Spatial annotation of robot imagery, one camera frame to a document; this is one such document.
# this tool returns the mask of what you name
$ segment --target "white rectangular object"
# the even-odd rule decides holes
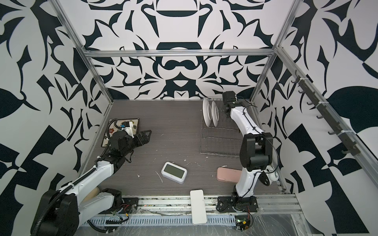
[[[170,180],[173,180],[179,184],[184,183],[186,178],[187,170],[183,167],[175,165],[171,162],[166,162],[161,169],[161,174]]]
[[[192,222],[194,225],[202,225],[208,222],[206,216],[205,200],[203,190],[190,191],[190,202],[192,207]]]

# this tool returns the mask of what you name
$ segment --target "plate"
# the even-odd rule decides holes
[[[214,101],[211,103],[211,114],[212,114],[214,126],[217,127],[218,121],[219,121],[219,110]]]
[[[206,126],[210,127],[211,124],[211,106],[209,100],[204,98],[202,102],[202,112],[203,112],[203,119],[205,120]]]

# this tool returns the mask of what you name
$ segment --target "white debris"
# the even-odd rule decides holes
[[[156,171],[155,171],[156,172]],[[156,172],[157,173],[157,172]],[[158,176],[159,176],[159,178],[160,178],[160,180],[161,180],[161,182],[163,183],[163,180],[161,179],[161,177],[160,177],[160,175],[159,175],[159,173],[157,173],[158,174]]]

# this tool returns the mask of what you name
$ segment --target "hook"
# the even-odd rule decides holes
[[[343,154],[348,154],[348,153],[351,153],[352,151],[351,151],[351,150],[348,150],[348,151],[341,150],[341,152],[342,152]]]

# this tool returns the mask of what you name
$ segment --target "wall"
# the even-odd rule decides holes
[[[76,178],[108,102],[47,1],[0,9],[0,235],[22,236]]]
[[[376,1],[305,0],[283,48],[377,156]],[[378,189],[277,59],[256,98],[281,174],[319,235],[376,235]]]
[[[61,4],[86,49],[151,50],[272,48],[292,2],[64,0]],[[249,98],[266,57],[96,60],[114,99],[198,99],[221,97],[227,90]]]

